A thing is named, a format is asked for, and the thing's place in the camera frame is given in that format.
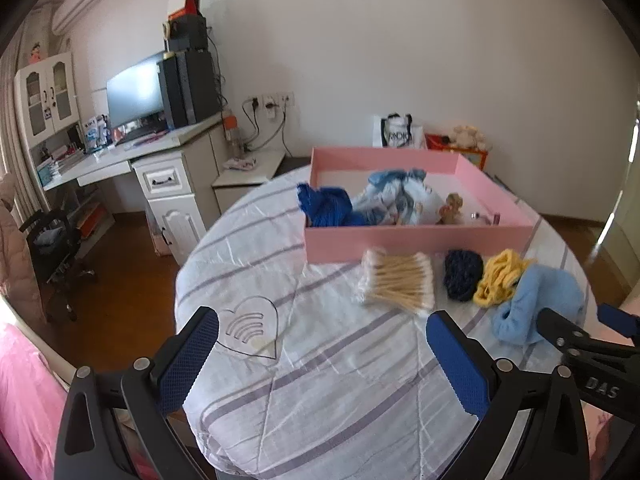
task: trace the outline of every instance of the blue gripper pad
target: blue gripper pad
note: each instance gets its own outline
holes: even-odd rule
[[[429,316],[426,335],[427,343],[460,404],[467,413],[481,420],[495,392],[496,379],[491,369],[491,357],[480,343],[467,338],[443,310]]]
[[[169,357],[170,362],[163,367],[164,370],[157,379],[157,406],[163,417],[176,412],[184,404],[218,339],[219,328],[216,312],[207,307],[200,307],[180,333],[170,338],[156,354],[156,364],[160,364],[162,358],[173,357]],[[168,352],[158,360],[164,350]]]
[[[624,337],[639,335],[638,317],[606,303],[598,306],[598,321]]]

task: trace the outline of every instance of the cabinet door handle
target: cabinet door handle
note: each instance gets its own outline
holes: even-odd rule
[[[164,184],[168,184],[169,182],[173,182],[173,181],[174,181],[174,178],[169,176],[169,177],[167,177],[167,180],[156,180],[156,179],[153,179],[151,181],[151,185],[152,186],[164,186]]]
[[[170,241],[168,241],[165,237],[164,237],[164,232],[166,231],[166,228],[163,227],[160,229],[160,234],[162,235],[162,240],[164,240],[164,243],[167,245],[172,245],[172,243]]]

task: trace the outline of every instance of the small bottle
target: small bottle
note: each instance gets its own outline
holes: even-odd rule
[[[242,132],[238,128],[238,119],[231,115],[225,117],[222,121],[225,128],[226,140],[231,144],[231,156],[233,158],[244,158],[244,143],[242,141]]]

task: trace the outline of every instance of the striped bedding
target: striped bedding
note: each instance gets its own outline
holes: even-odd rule
[[[258,479],[435,479],[476,418],[463,411],[437,365],[424,320],[355,303],[355,264],[305,263],[295,187],[307,179],[308,168],[297,170],[246,195],[178,275],[177,329],[201,305],[221,319],[220,342],[184,405],[198,445],[220,471]],[[595,301],[578,261],[546,221],[514,201],[536,223],[526,257],[577,278],[589,330],[597,323]],[[538,371],[558,364],[546,342],[497,341],[491,313],[449,302],[442,257],[433,263],[436,307],[494,358]],[[521,413],[514,425],[495,478],[525,418]]]

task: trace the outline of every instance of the monitor screen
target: monitor screen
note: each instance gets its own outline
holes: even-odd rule
[[[107,81],[111,128],[164,110],[158,78],[163,54],[153,54]]]

